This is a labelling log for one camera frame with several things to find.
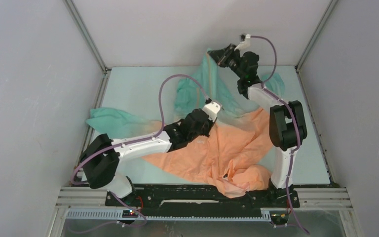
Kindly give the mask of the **teal and orange jacket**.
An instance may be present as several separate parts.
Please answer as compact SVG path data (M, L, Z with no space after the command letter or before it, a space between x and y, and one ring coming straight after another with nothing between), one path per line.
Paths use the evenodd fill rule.
M220 79L216 63L204 55L190 79L178 82L171 107L174 120L201 107L200 88L224 107L210 136L199 136L177 151L144 156L143 161L182 179L213 185L228 198L267 189L271 172L259 161L272 148L269 113L257 106L243 109Z

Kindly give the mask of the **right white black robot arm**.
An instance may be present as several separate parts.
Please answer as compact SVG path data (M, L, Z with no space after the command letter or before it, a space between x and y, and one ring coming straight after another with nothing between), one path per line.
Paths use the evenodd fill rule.
M300 101L285 101L268 89L258 76L259 56L251 51L240 54L236 45L230 44L207 54L222 68L229 68L237 77L239 94L257 103L269 113L269 137L275 147L275 165L270 182L274 189L267 193L273 206L281 206L287 200L283 188L292 185L293 166L307 127Z

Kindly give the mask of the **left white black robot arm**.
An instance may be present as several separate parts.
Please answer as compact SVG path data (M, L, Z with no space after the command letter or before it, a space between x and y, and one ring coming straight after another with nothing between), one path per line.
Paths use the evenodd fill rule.
M186 147L199 136L209 136L221 107L217 103L195 109L184 119L159 133L131 139L110 139L101 134L82 152L80 168L91 189L107 189L123 205L132 205L136 192L131 180L118 171L119 164L147 155L168 153Z

